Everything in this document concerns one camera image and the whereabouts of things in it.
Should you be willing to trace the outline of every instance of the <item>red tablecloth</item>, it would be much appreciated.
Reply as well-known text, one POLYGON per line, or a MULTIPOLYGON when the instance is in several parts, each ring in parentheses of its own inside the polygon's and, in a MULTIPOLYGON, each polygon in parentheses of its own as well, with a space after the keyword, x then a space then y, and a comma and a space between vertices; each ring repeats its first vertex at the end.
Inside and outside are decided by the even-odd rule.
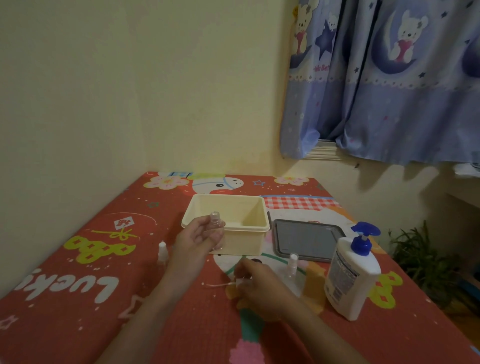
MULTIPOLYGON (((0 361, 91 363, 161 278, 158 243, 174 243, 195 193, 261 195, 276 218, 353 219, 314 179, 148 172, 100 211, 0 301, 0 361)), ((267 234, 258 259, 285 260, 267 234)), ((370 363, 480 363, 469 341, 374 245, 382 276, 348 322, 323 294, 328 264, 301 262, 298 295, 370 363)), ((309 363, 291 330, 260 317, 228 282, 240 257, 210 255, 158 341, 154 363, 309 363)))

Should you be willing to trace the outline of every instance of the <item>red gingham pattern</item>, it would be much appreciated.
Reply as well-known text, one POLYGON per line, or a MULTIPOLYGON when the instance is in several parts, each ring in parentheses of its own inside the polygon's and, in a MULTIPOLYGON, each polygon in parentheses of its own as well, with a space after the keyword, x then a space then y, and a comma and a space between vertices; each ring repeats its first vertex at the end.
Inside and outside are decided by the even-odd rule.
POLYGON ((302 210, 321 210, 325 207, 340 206, 334 199, 306 196, 266 196, 267 208, 299 208, 302 210))

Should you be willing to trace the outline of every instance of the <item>storage box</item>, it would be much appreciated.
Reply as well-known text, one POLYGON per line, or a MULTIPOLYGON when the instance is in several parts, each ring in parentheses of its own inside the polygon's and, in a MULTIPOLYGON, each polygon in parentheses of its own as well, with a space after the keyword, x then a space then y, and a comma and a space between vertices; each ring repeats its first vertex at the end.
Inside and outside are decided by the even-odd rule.
POLYGON ((194 218, 220 213, 225 221, 222 249, 211 254, 260 255, 262 243, 270 230, 265 201, 258 196, 234 194, 196 194, 192 197, 181 225, 186 227, 194 218))

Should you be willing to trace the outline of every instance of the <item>blue pump dispenser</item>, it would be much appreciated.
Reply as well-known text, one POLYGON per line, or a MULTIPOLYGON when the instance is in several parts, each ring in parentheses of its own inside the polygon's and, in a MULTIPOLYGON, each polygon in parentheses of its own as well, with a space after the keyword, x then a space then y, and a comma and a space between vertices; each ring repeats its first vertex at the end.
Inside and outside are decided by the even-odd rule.
POLYGON ((380 229, 363 221, 358 222, 351 229, 357 232, 359 236, 353 239, 350 248, 358 255, 367 256, 372 248, 372 243, 368 237, 380 235, 380 229))

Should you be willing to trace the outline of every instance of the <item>wall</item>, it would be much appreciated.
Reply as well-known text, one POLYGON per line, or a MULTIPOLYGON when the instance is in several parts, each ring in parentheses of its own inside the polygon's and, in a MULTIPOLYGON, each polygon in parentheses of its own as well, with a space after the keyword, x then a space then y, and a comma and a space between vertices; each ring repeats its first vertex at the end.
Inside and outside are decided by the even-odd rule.
POLYGON ((0 297, 146 169, 124 9, 0 5, 0 297))
POLYGON ((389 228, 427 219, 437 246, 456 249, 478 215, 444 193, 448 166, 281 158, 296 4, 127 1, 150 170, 315 177, 355 218, 382 229, 384 247, 389 228))

